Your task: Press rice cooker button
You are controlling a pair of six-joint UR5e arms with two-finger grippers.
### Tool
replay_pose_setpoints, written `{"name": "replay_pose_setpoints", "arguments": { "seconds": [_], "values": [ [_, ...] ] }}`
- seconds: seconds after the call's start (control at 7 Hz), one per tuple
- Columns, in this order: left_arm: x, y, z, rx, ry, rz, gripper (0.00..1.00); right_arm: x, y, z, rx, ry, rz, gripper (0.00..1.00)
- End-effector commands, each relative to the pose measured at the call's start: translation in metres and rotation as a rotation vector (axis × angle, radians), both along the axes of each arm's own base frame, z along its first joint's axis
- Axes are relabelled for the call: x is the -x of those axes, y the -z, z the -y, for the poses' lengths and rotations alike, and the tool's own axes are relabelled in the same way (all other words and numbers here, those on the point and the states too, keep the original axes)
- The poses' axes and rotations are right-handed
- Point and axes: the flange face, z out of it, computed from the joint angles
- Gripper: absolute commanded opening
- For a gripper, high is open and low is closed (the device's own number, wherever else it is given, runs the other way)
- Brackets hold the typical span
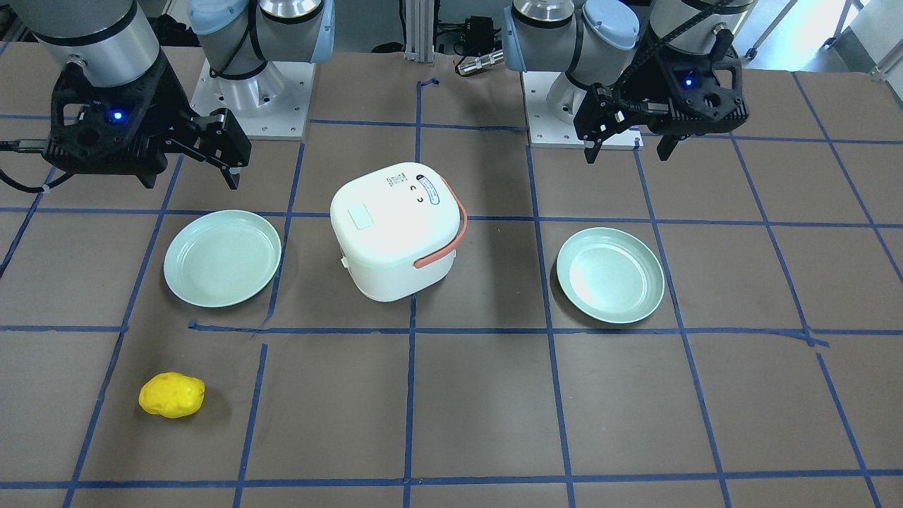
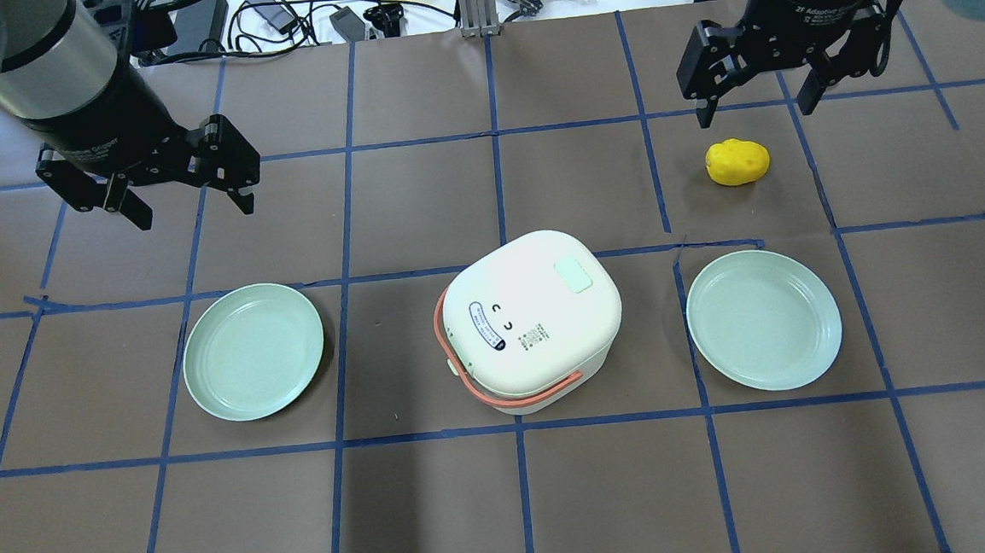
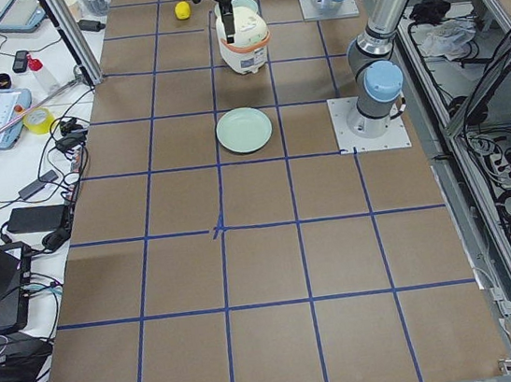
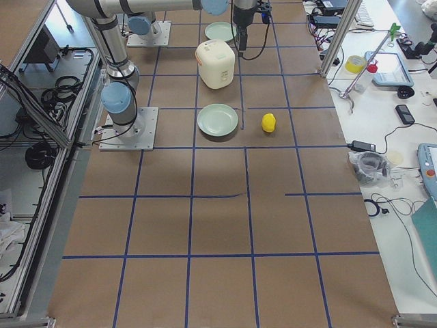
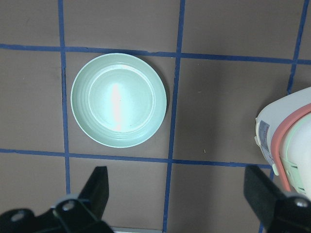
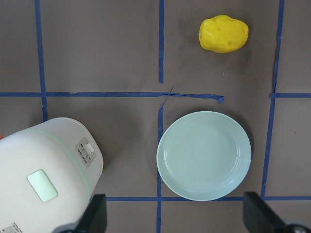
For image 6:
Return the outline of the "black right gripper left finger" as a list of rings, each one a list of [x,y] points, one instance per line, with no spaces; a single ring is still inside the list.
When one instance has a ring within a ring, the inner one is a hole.
[[[76,223],[55,228],[53,233],[104,233],[107,228],[106,195],[94,195]]]

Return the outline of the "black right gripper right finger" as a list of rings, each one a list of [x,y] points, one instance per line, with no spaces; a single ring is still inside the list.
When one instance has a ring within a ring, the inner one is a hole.
[[[244,192],[243,224],[249,233],[309,233],[297,223],[285,223],[256,192]]]

